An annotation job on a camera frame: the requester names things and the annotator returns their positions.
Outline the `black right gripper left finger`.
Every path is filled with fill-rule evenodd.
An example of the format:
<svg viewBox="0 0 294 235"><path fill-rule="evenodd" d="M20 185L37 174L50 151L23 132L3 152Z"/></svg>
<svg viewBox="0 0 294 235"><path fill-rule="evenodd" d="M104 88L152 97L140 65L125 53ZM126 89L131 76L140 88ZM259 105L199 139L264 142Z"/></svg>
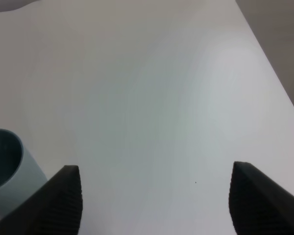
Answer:
<svg viewBox="0 0 294 235"><path fill-rule="evenodd" d="M0 220L0 235L76 235L82 211L79 167L66 165Z"/></svg>

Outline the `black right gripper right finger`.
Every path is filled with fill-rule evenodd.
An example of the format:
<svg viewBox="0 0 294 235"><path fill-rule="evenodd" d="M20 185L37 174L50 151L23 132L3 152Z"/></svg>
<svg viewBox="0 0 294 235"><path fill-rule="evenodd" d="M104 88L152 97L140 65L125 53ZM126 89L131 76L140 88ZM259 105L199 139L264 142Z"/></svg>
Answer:
<svg viewBox="0 0 294 235"><path fill-rule="evenodd" d="M294 235L294 196L250 163L233 163L228 204L238 235Z"/></svg>

